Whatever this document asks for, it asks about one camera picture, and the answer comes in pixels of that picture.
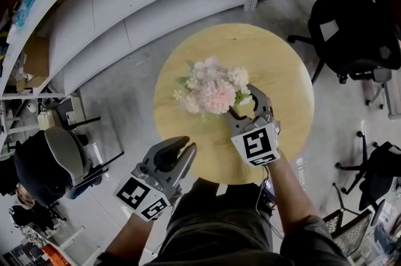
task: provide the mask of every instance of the wire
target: wire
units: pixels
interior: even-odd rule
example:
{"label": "wire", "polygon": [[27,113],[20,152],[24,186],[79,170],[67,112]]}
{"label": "wire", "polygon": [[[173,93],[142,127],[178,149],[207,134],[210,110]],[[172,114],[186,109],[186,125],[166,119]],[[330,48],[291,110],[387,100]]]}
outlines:
{"label": "wire", "polygon": [[266,223],[268,223],[268,225],[270,226],[270,228],[271,228],[271,230],[273,231],[273,233],[275,233],[276,236],[277,236],[278,238],[280,238],[281,240],[284,240],[284,237],[279,233],[279,231],[278,231],[278,230],[271,224],[271,222],[270,222],[265,216],[263,216],[263,215],[261,214],[261,212],[258,210],[258,203],[259,203],[260,196],[261,196],[261,194],[262,194],[262,189],[266,186],[266,182],[268,181],[268,179],[269,179],[269,177],[270,177],[270,172],[269,172],[268,168],[266,167],[266,165],[264,165],[263,167],[264,167],[264,171],[266,171],[266,173],[267,173],[267,177],[266,177],[266,178],[264,177],[264,171],[263,171],[263,175],[262,175],[263,180],[262,180],[262,183],[261,183],[261,186],[260,186],[258,200],[256,200],[255,210],[256,210],[257,213],[266,221]]}

